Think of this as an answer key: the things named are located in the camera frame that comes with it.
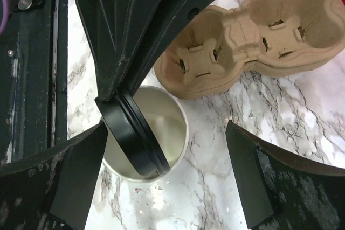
cup lid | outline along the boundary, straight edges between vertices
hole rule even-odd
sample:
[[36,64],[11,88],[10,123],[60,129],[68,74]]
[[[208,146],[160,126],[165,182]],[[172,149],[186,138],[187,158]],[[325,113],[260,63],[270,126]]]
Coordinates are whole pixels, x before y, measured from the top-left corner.
[[144,177],[170,171],[168,161],[139,107],[125,89],[110,101],[95,99],[104,122],[134,169]]

marble surface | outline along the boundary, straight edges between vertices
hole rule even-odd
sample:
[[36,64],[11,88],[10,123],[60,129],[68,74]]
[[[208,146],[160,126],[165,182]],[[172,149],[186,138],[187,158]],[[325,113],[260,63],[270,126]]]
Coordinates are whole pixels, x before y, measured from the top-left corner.
[[[234,8],[242,0],[216,0]],[[160,86],[151,71],[143,85]],[[98,123],[94,62],[69,2],[68,136]],[[311,72],[272,79],[243,73],[227,92],[182,100],[190,143],[181,164],[150,184],[102,166],[86,229],[247,229],[225,140],[229,119],[309,159],[345,168],[345,51]]]

purple wire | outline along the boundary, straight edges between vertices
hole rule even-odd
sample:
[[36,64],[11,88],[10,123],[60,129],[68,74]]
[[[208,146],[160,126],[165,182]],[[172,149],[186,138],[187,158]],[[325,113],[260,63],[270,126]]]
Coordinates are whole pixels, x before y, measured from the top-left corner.
[[3,6],[3,14],[2,14],[2,21],[0,24],[0,35],[4,32],[7,26],[7,22],[9,20],[9,14],[10,14],[9,0],[2,0],[2,6]]

